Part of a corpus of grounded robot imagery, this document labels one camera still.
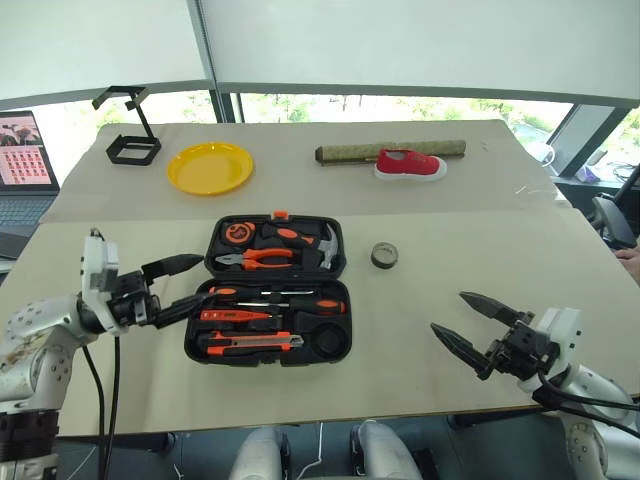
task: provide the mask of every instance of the laptop keyboard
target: laptop keyboard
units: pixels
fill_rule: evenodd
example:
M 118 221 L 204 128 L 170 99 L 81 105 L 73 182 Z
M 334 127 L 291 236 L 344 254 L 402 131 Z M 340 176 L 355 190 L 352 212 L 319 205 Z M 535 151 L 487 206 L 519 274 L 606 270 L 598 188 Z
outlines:
M 53 198 L 0 198 L 0 226 L 31 226 L 53 203 Z

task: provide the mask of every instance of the beige table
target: beige table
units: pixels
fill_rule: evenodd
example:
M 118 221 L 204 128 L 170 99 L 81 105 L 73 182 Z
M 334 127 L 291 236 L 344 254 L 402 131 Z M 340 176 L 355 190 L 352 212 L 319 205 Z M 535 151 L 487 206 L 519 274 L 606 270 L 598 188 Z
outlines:
M 541 315 L 550 306 L 584 312 L 577 359 L 640 391 L 640 291 L 573 209 L 351 215 L 341 222 L 354 341 L 328 365 L 206 366 L 183 352 L 185 325 L 132 327 L 123 337 L 117 431 L 154 432 L 328 419 L 521 407 L 513 377 L 478 380 L 432 334 L 438 322 L 484 350 L 505 329 L 457 297 L 472 290 Z M 83 238 L 96 224 L 120 245 L 121 272 L 178 252 L 205 251 L 215 218 L 191 221 L 51 223 L 40 227 L 0 288 L 0 318 L 34 298 L 79 290 Z M 400 261 L 369 261 L 378 241 Z M 209 278 L 198 266 L 154 285 L 164 305 Z M 112 340 L 91 347 L 110 395 Z M 82 355 L 62 410 L 63 435 L 97 432 L 96 393 Z
M 67 177 L 44 222 L 216 218 L 289 209 L 298 214 L 353 215 L 530 209 L 553 205 L 557 189 L 499 120 L 332 124 L 153 126 L 162 149 L 152 165 L 113 165 L 105 149 L 141 126 L 107 125 Z M 464 139 L 464 159 L 448 162 L 434 183 L 383 182 L 371 165 L 322 167 L 319 145 Z M 241 188 L 215 197 L 174 189 L 165 170 L 184 148 L 230 142 L 255 161 Z

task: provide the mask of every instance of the black phone stand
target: black phone stand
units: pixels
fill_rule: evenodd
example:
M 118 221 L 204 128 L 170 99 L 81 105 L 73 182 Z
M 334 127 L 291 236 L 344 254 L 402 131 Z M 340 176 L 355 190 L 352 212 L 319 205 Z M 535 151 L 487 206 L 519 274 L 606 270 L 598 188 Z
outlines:
M 100 105 L 104 103 L 104 101 L 109 98 L 113 94 L 117 93 L 126 93 L 129 94 L 131 100 L 125 102 L 125 106 L 127 110 L 133 110 L 134 108 L 138 112 L 140 116 L 140 121 L 142 122 L 142 126 L 144 127 L 145 132 L 147 132 L 146 137 L 132 137 L 127 136 L 123 137 L 122 135 L 118 135 L 118 137 L 113 141 L 109 147 L 107 147 L 107 156 L 111 160 L 111 163 L 117 163 L 122 165 L 138 165 L 145 166 L 149 165 L 156 153 L 160 150 L 160 140 L 153 136 L 151 132 L 151 127 L 149 127 L 149 123 L 147 122 L 144 113 L 142 113 L 142 108 L 140 108 L 140 104 L 142 101 L 149 95 L 149 91 L 145 87 L 123 87 L 123 86 L 111 86 L 107 88 L 104 92 L 95 98 L 91 104 L 93 108 L 97 110 L 100 108 Z M 120 153 L 125 150 L 148 150 L 147 155 L 142 158 L 136 157 L 125 157 L 121 156 Z

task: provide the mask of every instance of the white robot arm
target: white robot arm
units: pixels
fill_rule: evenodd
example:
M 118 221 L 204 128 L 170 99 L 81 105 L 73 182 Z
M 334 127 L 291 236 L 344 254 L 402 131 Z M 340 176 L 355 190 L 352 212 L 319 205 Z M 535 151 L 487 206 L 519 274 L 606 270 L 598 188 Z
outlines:
M 579 480 L 640 479 L 638 404 L 613 380 L 571 360 L 582 336 L 580 311 L 551 308 L 536 328 L 534 315 L 484 295 L 462 292 L 476 311 L 509 331 L 482 355 L 457 333 L 432 324 L 437 337 L 485 380 L 495 369 L 520 379 L 518 386 L 543 406 L 559 410 L 569 462 Z
M 160 309 L 153 279 L 193 267 L 199 255 L 177 255 L 118 276 L 115 244 L 97 230 L 86 237 L 82 294 L 33 302 L 7 320 L 0 342 L 0 479 L 54 479 L 58 411 L 78 348 L 129 325 L 162 328 L 185 318 L 202 301 L 193 296 Z

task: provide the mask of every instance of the person's hand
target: person's hand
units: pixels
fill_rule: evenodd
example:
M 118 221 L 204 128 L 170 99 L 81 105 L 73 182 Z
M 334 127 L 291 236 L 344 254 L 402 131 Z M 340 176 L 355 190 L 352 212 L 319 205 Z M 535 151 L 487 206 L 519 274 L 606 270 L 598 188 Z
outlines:
M 636 246 L 636 248 L 618 250 L 614 254 L 618 257 L 622 266 L 627 269 L 627 272 L 640 285 L 640 245 Z

